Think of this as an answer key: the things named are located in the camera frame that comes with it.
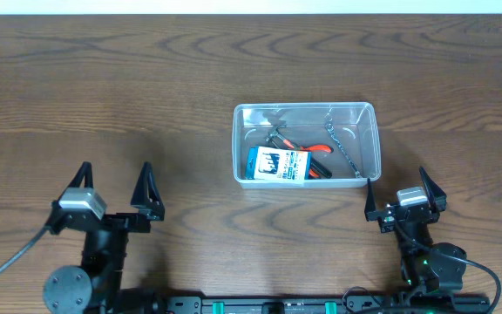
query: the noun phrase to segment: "plastic bin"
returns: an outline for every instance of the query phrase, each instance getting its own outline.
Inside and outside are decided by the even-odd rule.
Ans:
[[[363,178],[356,178],[348,161],[325,128],[332,119],[336,137],[356,163]],[[247,180],[245,166],[250,147],[267,146],[273,126],[289,140],[301,145],[326,144],[331,154],[314,152],[313,157],[328,168],[331,179],[305,181]],[[275,139],[280,147],[284,145]],[[375,111],[370,103],[241,104],[234,110],[232,133],[234,178],[243,188],[359,188],[381,176],[381,148]]]

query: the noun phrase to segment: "red pliers handle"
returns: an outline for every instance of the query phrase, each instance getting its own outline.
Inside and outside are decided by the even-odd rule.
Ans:
[[[313,145],[312,147],[297,147],[291,141],[284,140],[284,145],[286,145],[287,147],[289,147],[291,149],[302,150],[302,151],[306,151],[306,152],[324,152],[324,153],[328,153],[328,154],[333,152],[332,147],[330,147],[328,145],[323,145],[323,144]]]
[[[313,169],[310,169],[309,170],[309,176],[313,179],[319,179],[321,178],[321,176],[319,174],[317,174],[315,171],[313,171]]]

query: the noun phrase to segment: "black wire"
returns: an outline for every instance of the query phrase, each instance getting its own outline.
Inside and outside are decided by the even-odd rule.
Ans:
[[[28,243],[26,243],[26,245],[23,246],[23,248],[21,250],[19,250],[12,258],[9,259],[9,261],[5,262],[3,265],[1,265],[0,267],[0,275],[2,272],[4,272],[5,270],[7,270],[9,268],[9,266],[11,266],[14,262],[17,261],[17,259],[21,258],[22,255],[24,255],[24,253],[26,253],[26,251],[28,251],[31,247],[34,246],[34,244],[36,244],[36,242],[38,240],[40,240],[40,238],[44,235],[44,233],[47,231],[47,227],[43,227],[40,229],[40,231],[38,231],[38,233],[36,235],[34,235],[34,237],[32,238],[32,240],[30,240]]]
[[[495,285],[497,286],[497,290],[495,291],[495,297],[493,298],[493,302],[489,306],[489,309],[487,309],[487,311],[482,312],[482,313],[488,314],[488,313],[493,312],[493,309],[495,309],[495,307],[499,303],[499,299],[501,298],[501,281],[500,281],[499,277],[497,276],[497,274],[495,274],[493,272],[493,270],[488,269],[487,267],[485,267],[484,265],[482,265],[480,263],[476,263],[476,262],[473,262],[471,260],[467,260],[467,259],[460,258],[460,257],[446,255],[445,253],[442,253],[442,252],[440,252],[440,251],[438,251],[436,249],[432,249],[430,247],[427,247],[427,246],[423,245],[422,243],[419,243],[415,239],[412,239],[410,236],[406,235],[406,233],[404,232],[404,230],[402,229],[402,227],[400,227],[400,224],[398,222],[395,223],[395,229],[398,231],[398,233],[400,233],[400,235],[406,241],[414,244],[415,246],[417,246],[418,248],[420,248],[420,249],[422,249],[424,251],[431,252],[433,254],[437,254],[439,256],[443,256],[443,257],[449,258],[449,259],[451,259],[453,261],[465,263],[466,265],[473,266],[475,268],[481,269],[481,270],[485,271],[486,273],[488,273],[493,278],[493,280],[495,281]]]
[[[383,307],[383,305],[377,301],[377,299],[375,299],[375,297],[373,297],[373,295],[371,294],[371,292],[367,289],[365,289],[364,287],[360,287],[360,286],[354,286],[354,287],[351,287],[349,288],[348,290],[346,290],[346,292],[344,293],[344,295],[342,296],[342,303],[344,305],[344,307],[346,308],[347,311],[349,311],[350,313],[355,313],[351,308],[348,307],[348,299],[347,299],[347,296],[348,294],[353,291],[353,290],[363,290],[365,292],[367,292],[367,294],[373,299],[373,301],[379,305],[379,307]]]

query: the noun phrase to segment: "wood grain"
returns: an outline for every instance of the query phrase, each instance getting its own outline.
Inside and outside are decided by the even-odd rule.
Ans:
[[[83,160],[109,212],[153,163],[166,220],[132,235],[124,287],[340,295],[400,284],[363,189],[242,190],[240,103],[369,101],[394,200],[424,165],[449,195],[430,227],[502,280],[502,16],[0,17],[0,263]],[[42,285],[83,235],[46,236],[0,277],[0,313],[47,312]],[[468,292],[492,297],[468,269]],[[497,313],[502,313],[502,298]]]

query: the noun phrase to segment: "green connector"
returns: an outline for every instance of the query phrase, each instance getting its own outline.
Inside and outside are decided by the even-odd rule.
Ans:
[[[213,314],[224,314],[223,302],[213,302]]]
[[[336,302],[326,302],[324,309],[326,314],[336,314]]]

